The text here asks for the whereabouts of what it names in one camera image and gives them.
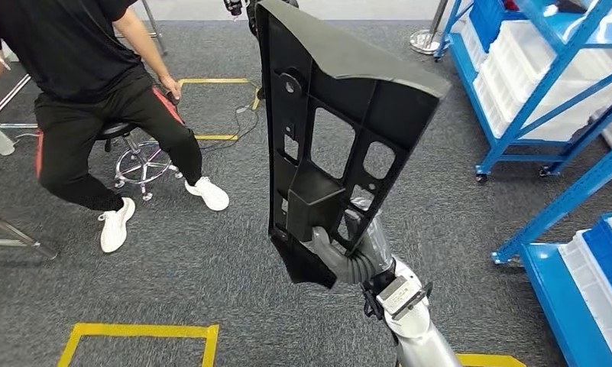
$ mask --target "stanchion base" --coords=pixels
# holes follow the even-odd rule
[[[409,45],[415,52],[423,55],[431,55],[439,49],[440,42],[434,40],[435,34],[429,33],[429,29],[417,31],[409,38]]]

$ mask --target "white sneaker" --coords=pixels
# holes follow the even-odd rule
[[[229,196],[227,193],[211,183],[208,177],[200,178],[195,186],[191,186],[188,182],[184,181],[184,186],[191,195],[201,196],[205,200],[207,207],[211,210],[219,212],[229,206]]]
[[[124,244],[126,235],[125,223],[134,214],[134,201],[129,197],[122,198],[124,206],[118,211],[104,212],[99,220],[105,220],[101,232],[101,249],[105,253],[117,251]]]

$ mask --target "stool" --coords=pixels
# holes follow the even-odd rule
[[[117,160],[115,187],[121,188],[126,183],[138,185],[141,189],[142,198],[144,201],[148,201],[153,197],[153,194],[146,191],[146,184],[161,177],[168,170],[175,172],[175,178],[182,178],[182,174],[177,170],[177,167],[171,164],[170,158],[162,152],[158,142],[143,141],[136,143],[130,135],[136,128],[135,124],[128,122],[108,122],[99,133],[97,140],[105,141],[105,151],[107,152],[112,150],[112,139],[122,138],[125,141],[128,149]],[[132,166],[125,167],[122,171],[121,166],[125,166],[129,162],[132,162]]]

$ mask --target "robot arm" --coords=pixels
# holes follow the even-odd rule
[[[354,199],[365,207],[367,200]],[[423,283],[411,268],[391,255],[379,213],[362,235],[356,251],[346,256],[337,250],[322,227],[312,229],[312,250],[339,281],[361,284],[365,313],[384,320],[397,341],[401,367],[459,367],[460,362],[429,315],[432,284]],[[346,213],[349,232],[357,222]]]
[[[256,4],[261,0],[225,0],[225,8],[234,17],[239,17],[242,14],[242,8],[245,7],[247,11],[247,18],[249,19],[249,31],[257,37],[256,30]],[[295,8],[299,7],[297,0],[283,0]]]

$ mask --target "floor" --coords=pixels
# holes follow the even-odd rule
[[[561,177],[541,179],[535,164],[501,164],[488,184],[476,184],[473,167],[487,142],[454,66],[408,48],[409,34],[427,23],[334,23],[454,84],[384,204],[393,250],[424,281],[434,281],[432,317],[457,352],[563,366],[523,270],[495,267],[489,254],[608,148],[596,141]],[[170,49],[166,62],[178,79],[259,79],[257,45],[244,22],[163,21],[161,27]],[[229,134],[238,130],[235,110],[250,103],[253,89],[187,84],[183,93],[180,113],[191,127]],[[27,87],[0,119],[33,122],[36,94]],[[47,262],[29,251],[0,249],[0,367],[56,364],[76,323],[218,324],[217,366],[392,366],[390,337],[362,314],[356,287],[327,291],[290,283],[266,236],[263,109],[257,116],[258,126],[239,143],[206,153],[206,173],[231,196],[226,211],[209,212],[172,176],[151,185],[148,203],[125,189],[138,211],[127,244],[113,255],[99,249],[96,213],[37,185],[33,138],[21,138],[13,155],[0,158],[0,216],[60,250]],[[239,113],[242,129],[257,116]],[[336,136],[332,121],[320,123]],[[92,153],[92,172],[106,183],[122,148],[106,154],[97,145]],[[542,239],[568,241],[611,210],[612,182]],[[83,337],[71,365],[191,366],[205,349],[203,339]]]
[[[231,14],[222,1],[213,0],[147,0],[156,19],[167,21],[230,21]],[[300,8],[326,20],[429,20],[439,5],[438,0],[301,0]],[[140,16],[145,10],[141,2],[134,4]]]

